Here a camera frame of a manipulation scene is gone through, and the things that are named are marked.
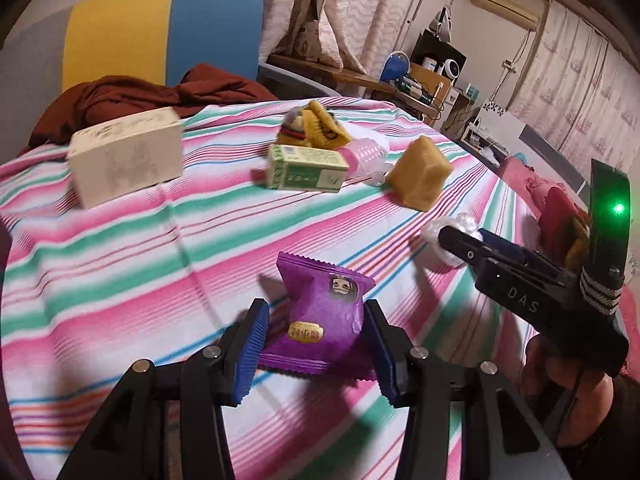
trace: pink pillow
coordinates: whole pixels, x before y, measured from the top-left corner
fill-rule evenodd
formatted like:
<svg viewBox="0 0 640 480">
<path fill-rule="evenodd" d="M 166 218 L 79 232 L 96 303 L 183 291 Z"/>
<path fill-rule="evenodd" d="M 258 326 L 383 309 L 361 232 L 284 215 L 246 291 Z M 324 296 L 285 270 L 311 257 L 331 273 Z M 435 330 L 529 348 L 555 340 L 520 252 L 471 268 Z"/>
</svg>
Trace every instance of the pink pillow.
<svg viewBox="0 0 640 480">
<path fill-rule="evenodd" d="M 532 176 L 527 179 L 527 191 L 529 191 L 533 203 L 540 211 L 544 211 L 546 196 L 552 187 L 559 187 L 564 194 L 567 194 L 566 186 L 562 182 L 555 182 L 543 176 Z"/>
</svg>

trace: red cloth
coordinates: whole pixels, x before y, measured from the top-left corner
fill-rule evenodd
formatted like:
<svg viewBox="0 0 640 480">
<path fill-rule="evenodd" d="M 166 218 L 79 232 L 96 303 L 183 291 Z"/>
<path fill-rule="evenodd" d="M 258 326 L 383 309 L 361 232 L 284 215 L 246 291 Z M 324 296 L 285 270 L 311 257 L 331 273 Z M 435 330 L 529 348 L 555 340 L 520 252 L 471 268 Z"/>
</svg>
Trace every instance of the red cloth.
<svg viewBox="0 0 640 480">
<path fill-rule="evenodd" d="M 572 219 L 577 209 L 559 187 L 552 187 L 546 196 L 545 208 L 538 219 L 540 244 L 545 254 L 564 265 L 564 257 L 574 244 L 575 232 Z"/>
<path fill-rule="evenodd" d="M 545 209 L 546 196 L 552 187 L 559 187 L 566 193 L 566 186 L 562 182 L 555 182 L 543 176 L 533 176 L 527 179 L 527 191 L 540 211 Z"/>
<path fill-rule="evenodd" d="M 29 147 L 48 140 L 66 144 L 78 130 L 146 110 L 174 107 L 189 117 L 206 105 L 276 101 L 260 83 L 199 63 L 173 88 L 135 77 L 109 75 L 66 90 L 44 112 L 31 133 Z"/>
</svg>

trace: cartoon face on packet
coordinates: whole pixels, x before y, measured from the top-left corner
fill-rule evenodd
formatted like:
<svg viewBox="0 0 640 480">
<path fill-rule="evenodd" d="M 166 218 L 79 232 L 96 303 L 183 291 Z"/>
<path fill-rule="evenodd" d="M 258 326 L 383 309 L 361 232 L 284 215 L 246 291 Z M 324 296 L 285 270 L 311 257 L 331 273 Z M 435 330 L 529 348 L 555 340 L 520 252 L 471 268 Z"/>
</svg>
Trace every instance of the cartoon face on packet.
<svg viewBox="0 0 640 480">
<path fill-rule="evenodd" d="M 376 282 L 359 272 L 280 253 L 278 270 L 289 294 L 287 319 L 268 339 L 259 363 L 307 374 L 373 380 L 362 333 L 363 294 Z"/>
<path fill-rule="evenodd" d="M 331 293 L 347 303 L 353 303 L 358 297 L 358 284 L 346 276 L 330 274 Z"/>
</svg>

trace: bed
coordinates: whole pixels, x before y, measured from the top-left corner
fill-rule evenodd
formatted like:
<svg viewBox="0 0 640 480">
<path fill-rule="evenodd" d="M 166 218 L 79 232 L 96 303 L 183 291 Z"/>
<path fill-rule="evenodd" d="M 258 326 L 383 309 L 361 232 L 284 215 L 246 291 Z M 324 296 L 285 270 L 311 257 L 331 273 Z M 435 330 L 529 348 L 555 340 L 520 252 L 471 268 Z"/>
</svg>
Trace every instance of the bed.
<svg viewBox="0 0 640 480">
<path fill-rule="evenodd" d="M 430 136 L 454 167 L 431 211 L 405 208 L 386 187 L 357 180 L 338 194 L 265 189 L 267 146 L 283 114 L 304 101 L 205 108 L 184 123 L 183 177 L 90 210 L 78 206 L 65 146 L 41 146 L 0 166 L 0 218 L 13 238 L 0 311 L 8 400 L 0 416 L 9 424 L 0 433 L 5 442 L 17 435 L 33 477 L 56 477 L 136 359 L 187 358 L 255 297 L 269 301 L 272 322 L 281 319 L 281 250 L 373 277 L 369 297 L 389 321 L 446 360 L 492 359 L 518 376 L 530 326 L 479 294 L 465 267 L 441 264 L 419 233 L 432 218 L 469 211 L 531 246 L 537 225 L 527 205 L 469 153 L 391 104 L 320 102 L 339 120 L 385 134 L 392 161 L 417 136 Z M 177 414 L 172 407 L 174 435 Z M 240 408 L 225 411 L 239 480 L 393 478 L 405 422 L 406 410 L 393 410 L 375 382 L 267 370 Z M 459 474 L 460 452 L 454 412 L 449 478 Z"/>
</svg>

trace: yellow sponge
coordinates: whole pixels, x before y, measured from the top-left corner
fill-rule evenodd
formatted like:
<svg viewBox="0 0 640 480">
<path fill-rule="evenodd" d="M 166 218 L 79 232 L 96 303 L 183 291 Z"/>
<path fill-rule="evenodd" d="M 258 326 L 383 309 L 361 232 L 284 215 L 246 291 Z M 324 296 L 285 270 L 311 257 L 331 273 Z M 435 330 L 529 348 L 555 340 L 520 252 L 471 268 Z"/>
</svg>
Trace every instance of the yellow sponge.
<svg viewBox="0 0 640 480">
<path fill-rule="evenodd" d="M 453 166 L 429 137 L 415 139 L 386 176 L 402 203 L 428 211 L 436 202 Z"/>
</svg>

